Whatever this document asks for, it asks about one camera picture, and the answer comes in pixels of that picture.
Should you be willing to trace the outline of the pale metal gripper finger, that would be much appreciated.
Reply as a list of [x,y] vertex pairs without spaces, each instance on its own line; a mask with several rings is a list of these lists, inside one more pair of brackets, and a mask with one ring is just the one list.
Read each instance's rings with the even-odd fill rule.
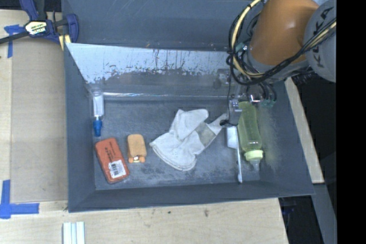
[[238,120],[242,110],[239,108],[238,100],[233,99],[229,101],[229,126],[226,129],[226,141],[227,145],[231,149],[236,151],[236,165],[238,169],[237,179],[239,183],[242,183],[242,170],[241,170],[241,155],[240,155],[240,144],[238,137]]

